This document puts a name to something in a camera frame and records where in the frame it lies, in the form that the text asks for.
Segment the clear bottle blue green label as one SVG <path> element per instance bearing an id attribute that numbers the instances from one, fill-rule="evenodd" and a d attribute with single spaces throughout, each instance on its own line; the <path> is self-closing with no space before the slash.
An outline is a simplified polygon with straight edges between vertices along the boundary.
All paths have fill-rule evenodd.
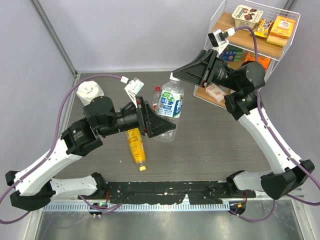
<path id="1" fill-rule="evenodd" d="M 170 143 L 175 139 L 178 123 L 183 107 L 185 89 L 181 81 L 169 80 L 161 88 L 161 95 L 157 103 L 156 113 L 161 117 L 166 117 L 176 124 L 176 129 L 165 132 L 155 139 Z"/>

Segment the white bottle cap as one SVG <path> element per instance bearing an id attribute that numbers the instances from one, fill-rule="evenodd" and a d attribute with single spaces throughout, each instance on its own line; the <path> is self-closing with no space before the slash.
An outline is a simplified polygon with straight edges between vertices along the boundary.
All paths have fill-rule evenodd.
<path id="1" fill-rule="evenodd" d="M 171 81 L 177 81 L 177 82 L 180 82 L 180 81 L 181 81 L 179 78 L 173 76 L 173 72 L 170 73 L 169 79 L 170 79 Z"/>

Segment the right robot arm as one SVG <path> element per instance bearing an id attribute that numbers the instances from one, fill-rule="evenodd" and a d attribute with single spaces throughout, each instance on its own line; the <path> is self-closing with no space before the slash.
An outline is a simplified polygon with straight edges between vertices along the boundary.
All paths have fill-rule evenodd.
<path id="1" fill-rule="evenodd" d="M 264 67 L 257 61 L 247 61 L 233 70 L 218 57 L 216 50 L 201 50 L 190 63 L 175 69 L 170 77 L 198 87 L 208 84 L 233 90 L 225 95 L 225 107 L 253 137 L 265 155 L 270 171 L 239 171 L 231 175 L 226 193 L 233 198 L 244 190 L 265 192 L 278 200 L 300 187 L 315 169 L 310 159 L 303 160 L 284 141 L 267 116 L 259 89 L 265 85 Z"/>

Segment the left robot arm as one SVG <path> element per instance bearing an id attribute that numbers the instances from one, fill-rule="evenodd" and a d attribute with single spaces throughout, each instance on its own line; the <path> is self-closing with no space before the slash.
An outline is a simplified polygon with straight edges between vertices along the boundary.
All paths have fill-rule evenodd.
<path id="1" fill-rule="evenodd" d="M 142 135 L 153 138 L 176 128 L 175 123 L 158 115 L 141 96 L 137 102 L 137 105 L 130 102 L 117 112 L 109 97 L 94 98 L 83 108 L 84 118 L 71 124 L 47 153 L 22 171 L 6 173 L 7 185 L 15 189 L 10 195 L 11 205 L 31 212 L 55 199 L 105 197 L 108 184 L 100 173 L 74 179 L 56 179 L 55 175 L 101 147 L 102 138 L 107 136 L 138 129 Z"/>

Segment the yellow label bottle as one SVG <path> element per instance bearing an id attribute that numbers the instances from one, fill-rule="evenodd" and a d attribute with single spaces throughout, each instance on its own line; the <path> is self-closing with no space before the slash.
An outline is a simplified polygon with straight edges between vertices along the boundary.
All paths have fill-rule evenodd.
<path id="1" fill-rule="evenodd" d="M 146 171 L 146 155 L 140 130 L 138 128 L 128 130 L 126 131 L 126 137 L 133 160 L 138 166 L 139 171 Z"/>

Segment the red cap clear bottle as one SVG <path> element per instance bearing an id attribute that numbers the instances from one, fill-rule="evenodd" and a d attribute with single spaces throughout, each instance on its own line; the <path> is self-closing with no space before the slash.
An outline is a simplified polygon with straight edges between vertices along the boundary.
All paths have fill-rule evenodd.
<path id="1" fill-rule="evenodd" d="M 161 97 L 162 89 L 161 87 L 157 86 L 154 89 L 153 97 L 152 97 L 152 109 L 156 112 L 157 110 L 157 104 L 159 101 L 159 98 Z"/>

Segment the white pink small box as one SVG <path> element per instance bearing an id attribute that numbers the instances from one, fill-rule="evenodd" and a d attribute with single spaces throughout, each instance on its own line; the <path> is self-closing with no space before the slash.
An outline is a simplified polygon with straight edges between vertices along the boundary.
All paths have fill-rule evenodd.
<path id="1" fill-rule="evenodd" d="M 208 85 L 205 88 L 205 92 L 217 103 L 221 103 L 224 100 L 224 97 L 227 95 L 221 88 L 219 88 L 214 83 Z"/>

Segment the blue green box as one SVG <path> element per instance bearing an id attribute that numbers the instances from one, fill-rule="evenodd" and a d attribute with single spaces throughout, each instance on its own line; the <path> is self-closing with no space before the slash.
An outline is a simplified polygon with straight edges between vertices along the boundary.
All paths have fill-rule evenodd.
<path id="1" fill-rule="evenodd" d="M 242 48 L 228 45 L 219 57 L 225 62 L 238 62 L 243 52 L 244 50 Z"/>

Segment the orange snack box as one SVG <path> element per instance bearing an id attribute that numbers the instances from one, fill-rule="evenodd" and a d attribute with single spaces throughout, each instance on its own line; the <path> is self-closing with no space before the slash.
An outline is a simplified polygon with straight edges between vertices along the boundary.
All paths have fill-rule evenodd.
<path id="1" fill-rule="evenodd" d="M 254 52 L 248 52 L 244 61 L 245 62 L 250 62 L 250 61 L 255 61 L 256 56 Z M 264 67 L 265 70 L 269 67 L 269 64 L 271 62 L 271 59 L 266 56 L 258 55 L 258 62 Z"/>

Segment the white yogurt cup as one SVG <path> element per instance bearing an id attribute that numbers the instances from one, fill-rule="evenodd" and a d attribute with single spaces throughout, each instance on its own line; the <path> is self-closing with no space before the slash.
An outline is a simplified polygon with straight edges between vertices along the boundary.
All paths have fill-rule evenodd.
<path id="1" fill-rule="evenodd" d="M 248 26 L 254 29 L 259 23 L 263 13 L 264 12 L 262 10 L 258 10 L 245 5 L 238 5 L 232 13 L 231 17 L 234 19 L 236 28 Z"/>

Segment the crumpled white paper towel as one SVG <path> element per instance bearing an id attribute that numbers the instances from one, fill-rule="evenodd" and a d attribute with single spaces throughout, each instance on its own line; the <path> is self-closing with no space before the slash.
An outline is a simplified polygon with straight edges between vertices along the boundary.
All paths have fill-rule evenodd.
<path id="1" fill-rule="evenodd" d="M 96 97 L 103 97 L 104 91 L 95 81 L 85 81 L 81 83 L 76 91 L 76 95 L 84 106 L 87 106 Z"/>

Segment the yellow candy bag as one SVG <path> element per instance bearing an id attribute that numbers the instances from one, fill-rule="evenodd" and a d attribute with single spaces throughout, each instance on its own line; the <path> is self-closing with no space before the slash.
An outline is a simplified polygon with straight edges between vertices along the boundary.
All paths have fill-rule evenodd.
<path id="1" fill-rule="evenodd" d="M 261 18 L 253 30 L 255 36 L 266 39 L 270 34 L 273 24 L 273 20 Z"/>

